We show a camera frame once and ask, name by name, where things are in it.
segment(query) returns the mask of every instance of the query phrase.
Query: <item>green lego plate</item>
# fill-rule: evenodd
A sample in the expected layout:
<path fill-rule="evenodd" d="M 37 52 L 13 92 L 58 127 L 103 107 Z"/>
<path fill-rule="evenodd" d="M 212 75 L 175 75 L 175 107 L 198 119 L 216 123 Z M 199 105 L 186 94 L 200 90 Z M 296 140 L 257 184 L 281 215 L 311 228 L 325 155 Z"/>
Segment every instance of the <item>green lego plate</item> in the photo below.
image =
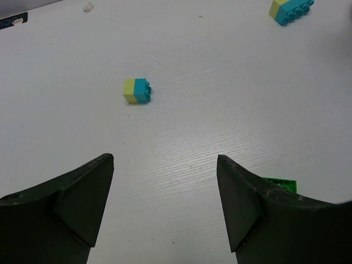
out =
<path fill-rule="evenodd" d="M 269 182 L 275 183 L 280 187 L 289 190 L 293 193 L 297 193 L 297 181 L 295 180 L 284 180 L 284 179 L 275 179 L 275 178 L 263 178 L 268 180 Z"/>

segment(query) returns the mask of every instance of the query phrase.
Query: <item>duplo block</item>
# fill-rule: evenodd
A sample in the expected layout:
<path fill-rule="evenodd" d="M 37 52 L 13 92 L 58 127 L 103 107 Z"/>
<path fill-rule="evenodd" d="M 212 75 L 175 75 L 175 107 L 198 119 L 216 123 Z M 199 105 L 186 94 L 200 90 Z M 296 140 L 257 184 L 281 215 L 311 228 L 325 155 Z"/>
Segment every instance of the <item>duplo block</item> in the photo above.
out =
<path fill-rule="evenodd" d="M 281 25 L 287 25 L 310 11 L 314 0 L 273 0 L 269 15 Z"/>
<path fill-rule="evenodd" d="M 129 103 L 148 103 L 151 91 L 146 79 L 126 79 L 123 96 Z"/>
<path fill-rule="evenodd" d="M 293 193 L 297 193 L 297 181 L 295 180 L 284 180 L 284 179 L 275 179 L 275 178 L 263 178 L 268 180 L 271 183 L 275 183 L 280 187 L 292 191 Z"/>

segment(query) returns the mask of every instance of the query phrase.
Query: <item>teal lego brick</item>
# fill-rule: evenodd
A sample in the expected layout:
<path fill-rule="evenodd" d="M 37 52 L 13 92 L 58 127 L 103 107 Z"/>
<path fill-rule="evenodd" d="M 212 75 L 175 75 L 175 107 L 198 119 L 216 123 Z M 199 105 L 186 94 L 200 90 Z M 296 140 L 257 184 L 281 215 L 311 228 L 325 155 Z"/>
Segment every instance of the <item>teal lego brick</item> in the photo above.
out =
<path fill-rule="evenodd" d="M 314 0 L 290 0 L 280 5 L 275 21 L 279 25 L 285 26 L 287 23 L 308 13 L 313 4 Z"/>
<path fill-rule="evenodd" d="M 150 102 L 151 92 L 152 89 L 146 79 L 135 79 L 133 95 L 138 103 Z"/>

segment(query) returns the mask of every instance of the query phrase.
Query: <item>yellow lego brick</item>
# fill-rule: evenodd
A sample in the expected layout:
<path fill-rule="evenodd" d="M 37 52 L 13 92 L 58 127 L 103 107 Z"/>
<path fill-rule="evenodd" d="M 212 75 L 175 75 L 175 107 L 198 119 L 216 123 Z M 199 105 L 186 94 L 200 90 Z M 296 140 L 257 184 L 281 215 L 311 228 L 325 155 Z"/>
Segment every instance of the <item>yellow lego brick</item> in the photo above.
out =
<path fill-rule="evenodd" d="M 133 95 L 135 79 L 126 79 L 123 87 L 123 96 L 129 103 L 138 103 L 136 97 Z"/>
<path fill-rule="evenodd" d="M 127 102 L 129 103 L 138 103 L 134 95 L 123 95 Z"/>
<path fill-rule="evenodd" d="M 269 15 L 275 19 L 277 12 L 279 11 L 279 8 L 282 4 L 289 2 L 290 0 L 273 0 L 273 3 L 271 5 Z"/>

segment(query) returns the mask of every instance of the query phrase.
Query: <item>black sticker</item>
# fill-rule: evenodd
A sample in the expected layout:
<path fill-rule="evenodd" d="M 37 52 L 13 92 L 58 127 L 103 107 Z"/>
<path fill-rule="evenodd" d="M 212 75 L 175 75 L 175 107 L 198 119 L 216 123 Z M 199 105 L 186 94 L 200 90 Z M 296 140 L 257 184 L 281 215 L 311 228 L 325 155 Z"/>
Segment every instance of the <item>black sticker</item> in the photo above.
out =
<path fill-rule="evenodd" d="M 12 15 L 7 18 L 2 18 L 0 19 L 0 30 L 9 28 L 10 26 L 14 26 L 14 22 L 18 20 L 17 22 L 20 23 L 22 20 L 22 23 L 26 23 L 28 21 L 28 12 L 17 14 L 17 15 Z"/>

